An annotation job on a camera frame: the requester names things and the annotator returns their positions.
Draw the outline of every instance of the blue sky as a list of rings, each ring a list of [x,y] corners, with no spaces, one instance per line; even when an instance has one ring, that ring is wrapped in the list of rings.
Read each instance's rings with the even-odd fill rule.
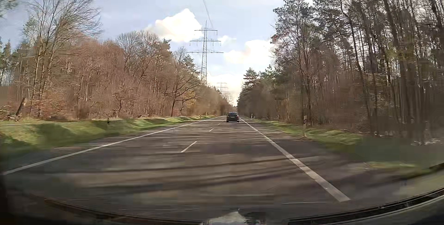
[[[0,20],[0,36],[17,44],[20,29],[27,18],[24,2]],[[242,75],[252,67],[264,70],[269,62],[269,38],[274,33],[273,9],[283,0],[206,0],[213,28],[218,35],[211,38],[222,44],[209,49],[224,52],[208,56],[208,82],[226,82],[233,100],[241,89]],[[185,46],[197,50],[201,44],[188,42],[199,37],[194,31],[208,20],[202,0],[97,0],[101,7],[104,33],[100,39],[114,39],[132,30],[150,30],[160,37],[171,39],[172,48]],[[198,55],[194,56],[200,64]]]

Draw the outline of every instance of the windshield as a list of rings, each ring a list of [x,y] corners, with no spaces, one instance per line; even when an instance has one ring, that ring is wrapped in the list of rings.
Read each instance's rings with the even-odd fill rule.
[[[286,224],[428,195],[443,16],[443,0],[0,0],[11,210]]]

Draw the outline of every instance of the dark car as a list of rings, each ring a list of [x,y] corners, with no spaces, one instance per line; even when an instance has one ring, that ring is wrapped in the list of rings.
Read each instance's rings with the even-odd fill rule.
[[[229,112],[228,115],[226,116],[226,122],[230,122],[230,121],[236,121],[239,123],[239,115],[237,114],[237,112]]]

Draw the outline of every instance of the roadside verge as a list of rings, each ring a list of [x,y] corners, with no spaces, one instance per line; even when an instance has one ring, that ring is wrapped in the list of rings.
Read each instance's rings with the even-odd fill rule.
[[[210,116],[91,120],[78,122],[45,122],[0,126],[0,151],[3,159],[9,159],[28,152],[132,132],[148,130],[190,120],[207,119]]]
[[[252,119],[252,122],[271,126],[313,143],[320,143],[352,160],[365,162],[375,170],[394,171],[393,176],[397,180],[419,177],[444,169],[444,145],[439,141],[429,145],[415,145],[402,138],[372,137],[322,127],[307,128],[307,138],[303,138],[302,126],[258,119]]]

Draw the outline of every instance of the road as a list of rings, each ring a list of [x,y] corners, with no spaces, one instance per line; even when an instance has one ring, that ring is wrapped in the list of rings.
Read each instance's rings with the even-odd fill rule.
[[[375,187],[380,175],[361,161],[251,119],[225,117],[29,154],[3,164],[3,174],[7,186],[47,198],[187,220],[238,210],[279,220],[363,208],[375,195],[375,204],[402,197]]]

